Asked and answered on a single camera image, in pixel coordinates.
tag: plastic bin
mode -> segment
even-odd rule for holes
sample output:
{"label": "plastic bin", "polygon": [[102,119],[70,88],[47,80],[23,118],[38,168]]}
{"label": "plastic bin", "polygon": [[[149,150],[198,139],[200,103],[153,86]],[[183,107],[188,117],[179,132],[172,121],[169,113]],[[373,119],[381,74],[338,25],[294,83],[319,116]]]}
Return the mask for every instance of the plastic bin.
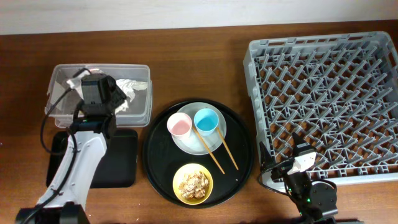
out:
{"label": "plastic bin", "polygon": [[397,62],[385,32],[252,41],[243,64],[261,166],[260,142],[280,162],[296,132],[317,148],[311,179],[398,180]]}
{"label": "plastic bin", "polygon": [[[152,111],[152,82],[150,81],[150,71],[147,65],[124,65],[124,64],[67,64],[57,65],[54,68],[49,90],[47,95],[49,100],[44,109],[47,111],[58,97],[68,88],[66,81],[71,78],[79,69],[88,68],[93,73],[103,72],[112,76],[115,80],[131,79],[139,82],[147,82],[146,90],[134,90],[136,96],[132,102],[129,102],[129,108],[126,111],[120,111],[116,114],[117,127],[143,127],[150,121]],[[72,124],[73,110],[80,101],[77,92],[72,91],[57,105],[50,114],[55,118],[55,125],[59,128],[66,128]]]}

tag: wooden stick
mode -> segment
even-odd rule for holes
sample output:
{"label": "wooden stick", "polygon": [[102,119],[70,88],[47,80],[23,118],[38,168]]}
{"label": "wooden stick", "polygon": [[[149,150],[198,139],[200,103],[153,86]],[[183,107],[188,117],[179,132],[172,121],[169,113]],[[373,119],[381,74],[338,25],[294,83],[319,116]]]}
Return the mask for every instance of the wooden stick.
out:
{"label": "wooden stick", "polygon": [[224,140],[223,134],[221,133],[221,131],[220,131],[220,129],[218,127],[217,127],[217,132],[218,132],[218,135],[220,136],[220,138],[221,138],[221,140],[222,140],[222,142],[223,142],[223,144],[225,146],[226,151],[229,154],[229,157],[231,158],[232,162],[234,163],[236,170],[239,170],[238,165],[236,165],[234,157],[232,156],[231,151],[229,150],[229,147],[226,145],[226,142]]}
{"label": "wooden stick", "polygon": [[220,166],[220,164],[218,163],[216,157],[214,157],[213,153],[212,153],[212,152],[210,151],[210,149],[207,147],[206,143],[205,143],[204,140],[201,138],[201,136],[200,136],[200,134],[198,133],[197,129],[196,129],[194,126],[192,126],[192,129],[193,129],[193,131],[195,132],[195,134],[198,136],[198,138],[200,139],[200,141],[203,143],[203,145],[204,145],[204,147],[206,148],[206,150],[209,152],[211,158],[213,158],[213,160],[216,162],[218,168],[220,168],[221,172],[222,172],[223,174],[225,174],[223,168],[221,168],[221,166]]}

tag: food in bowl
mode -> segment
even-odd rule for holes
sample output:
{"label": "food in bowl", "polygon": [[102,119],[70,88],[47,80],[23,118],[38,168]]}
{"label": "food in bowl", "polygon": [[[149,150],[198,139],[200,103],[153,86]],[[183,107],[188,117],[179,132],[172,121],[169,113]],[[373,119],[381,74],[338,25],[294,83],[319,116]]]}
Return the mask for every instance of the food in bowl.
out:
{"label": "food in bowl", "polygon": [[209,180],[206,175],[202,171],[194,171],[190,174],[184,174],[178,189],[181,196],[187,200],[201,199],[206,195],[207,186],[209,186]]}

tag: white tissue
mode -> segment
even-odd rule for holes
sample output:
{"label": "white tissue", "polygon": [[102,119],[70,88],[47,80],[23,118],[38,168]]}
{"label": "white tissue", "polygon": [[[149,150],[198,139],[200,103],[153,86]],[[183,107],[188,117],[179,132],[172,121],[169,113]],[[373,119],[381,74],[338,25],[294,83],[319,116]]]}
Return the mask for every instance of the white tissue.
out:
{"label": "white tissue", "polygon": [[120,105],[118,108],[115,110],[115,114],[117,114],[120,111],[126,111],[129,108],[129,102],[131,103],[134,97],[136,97],[136,94],[134,90],[146,90],[148,87],[147,82],[137,82],[135,80],[129,80],[129,79],[120,79],[116,80],[116,84],[124,94],[127,96],[127,100],[124,101],[122,105]]}

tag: black round plate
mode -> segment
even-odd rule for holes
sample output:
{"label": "black round plate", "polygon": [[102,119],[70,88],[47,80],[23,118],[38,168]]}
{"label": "black round plate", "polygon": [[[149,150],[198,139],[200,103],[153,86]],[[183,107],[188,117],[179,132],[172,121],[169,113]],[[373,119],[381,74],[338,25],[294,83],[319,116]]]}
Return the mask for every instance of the black round plate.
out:
{"label": "black round plate", "polygon": [[[225,141],[239,170],[236,170],[224,145],[213,152],[225,171],[225,174],[222,174],[210,155],[188,154],[173,142],[166,127],[168,118],[181,107],[194,102],[209,103],[218,108],[225,117],[227,125]],[[188,208],[208,208],[230,199],[246,183],[251,173],[253,158],[254,151],[247,127],[235,112],[221,103],[211,100],[184,101],[165,110],[152,122],[142,150],[144,168],[152,186],[167,200]],[[181,166],[189,163],[197,163],[206,167],[214,182],[210,197],[199,205],[187,205],[181,202],[173,191],[174,174]]]}

